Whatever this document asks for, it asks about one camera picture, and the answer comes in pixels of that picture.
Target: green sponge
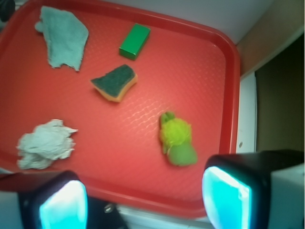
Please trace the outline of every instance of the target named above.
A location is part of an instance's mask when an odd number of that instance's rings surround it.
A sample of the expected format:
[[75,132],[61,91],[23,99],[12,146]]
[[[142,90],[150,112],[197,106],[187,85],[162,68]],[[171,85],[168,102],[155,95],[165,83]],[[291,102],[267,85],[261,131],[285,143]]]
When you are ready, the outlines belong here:
[[40,20],[35,29],[43,33],[47,43],[49,64],[53,68],[66,64],[79,71],[89,36],[87,28],[71,12],[52,7],[41,8]]
[[176,166],[188,166],[198,161],[197,153],[192,146],[192,128],[187,122],[176,118],[173,112],[161,115],[160,139],[163,153]]
[[137,80],[138,76],[133,69],[124,64],[91,82],[107,100],[119,103]]

